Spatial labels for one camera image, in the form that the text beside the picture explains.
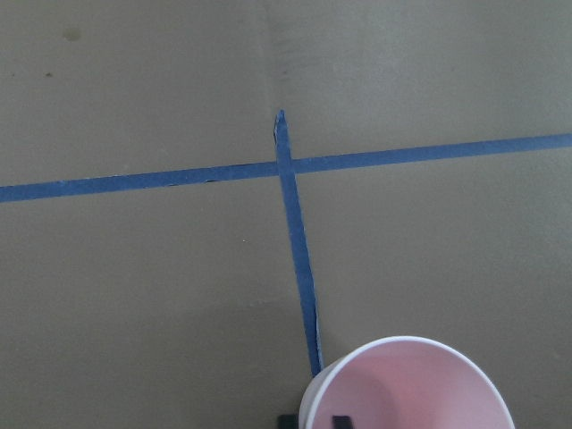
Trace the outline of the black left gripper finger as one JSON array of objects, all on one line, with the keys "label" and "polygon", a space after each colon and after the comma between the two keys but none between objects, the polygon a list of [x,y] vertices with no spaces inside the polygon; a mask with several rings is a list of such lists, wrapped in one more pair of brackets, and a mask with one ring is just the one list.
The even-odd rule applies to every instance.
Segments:
[{"label": "black left gripper finger", "polygon": [[350,416],[332,416],[333,429],[352,429],[352,419]]}]

